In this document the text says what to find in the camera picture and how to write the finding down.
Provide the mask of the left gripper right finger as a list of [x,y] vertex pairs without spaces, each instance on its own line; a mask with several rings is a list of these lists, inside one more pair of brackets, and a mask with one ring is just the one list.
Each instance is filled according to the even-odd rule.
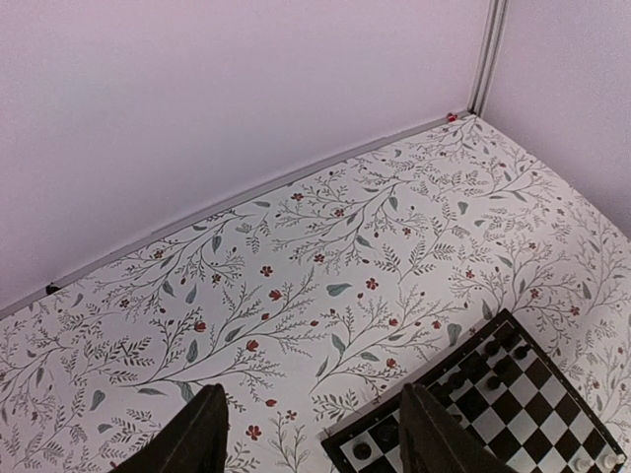
[[403,386],[399,408],[402,469],[427,473],[510,473],[418,383]]

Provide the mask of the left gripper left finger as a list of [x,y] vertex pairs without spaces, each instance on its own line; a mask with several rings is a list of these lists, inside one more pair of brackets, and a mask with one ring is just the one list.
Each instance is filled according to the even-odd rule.
[[205,385],[117,473],[216,473],[225,470],[229,410],[224,387]]

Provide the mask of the black white chess board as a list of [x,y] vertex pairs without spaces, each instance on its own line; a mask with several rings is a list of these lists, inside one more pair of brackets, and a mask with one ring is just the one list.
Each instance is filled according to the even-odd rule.
[[627,461],[507,310],[321,445],[340,472],[619,472]]

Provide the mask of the white pawn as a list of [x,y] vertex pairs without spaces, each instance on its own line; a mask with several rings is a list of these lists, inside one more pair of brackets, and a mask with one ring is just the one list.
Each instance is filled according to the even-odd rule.
[[613,470],[616,466],[622,465],[626,460],[624,454],[609,453],[601,459],[601,465],[607,471]]
[[574,468],[577,473],[588,472],[594,465],[595,462],[591,458],[580,457],[574,461]]

